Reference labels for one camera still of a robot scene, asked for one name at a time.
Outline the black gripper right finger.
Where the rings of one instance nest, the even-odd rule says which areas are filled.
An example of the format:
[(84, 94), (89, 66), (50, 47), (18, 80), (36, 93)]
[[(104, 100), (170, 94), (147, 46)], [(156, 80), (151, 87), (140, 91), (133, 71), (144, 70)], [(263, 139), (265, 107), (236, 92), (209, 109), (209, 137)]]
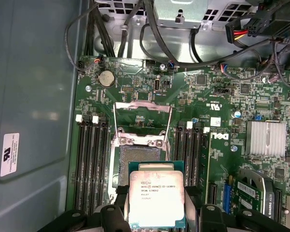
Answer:
[(196, 186), (185, 187), (185, 216), (191, 232), (290, 232), (252, 209), (228, 215), (216, 205), (203, 204), (200, 194)]

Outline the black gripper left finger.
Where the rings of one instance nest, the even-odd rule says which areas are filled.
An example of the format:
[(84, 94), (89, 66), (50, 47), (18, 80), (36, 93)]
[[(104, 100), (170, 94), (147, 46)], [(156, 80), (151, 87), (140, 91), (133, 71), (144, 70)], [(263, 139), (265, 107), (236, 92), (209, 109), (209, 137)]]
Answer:
[(130, 232), (124, 216), (127, 209), (129, 186), (117, 187), (114, 204), (102, 206), (88, 215), (82, 210), (69, 210), (39, 229), (41, 232)]

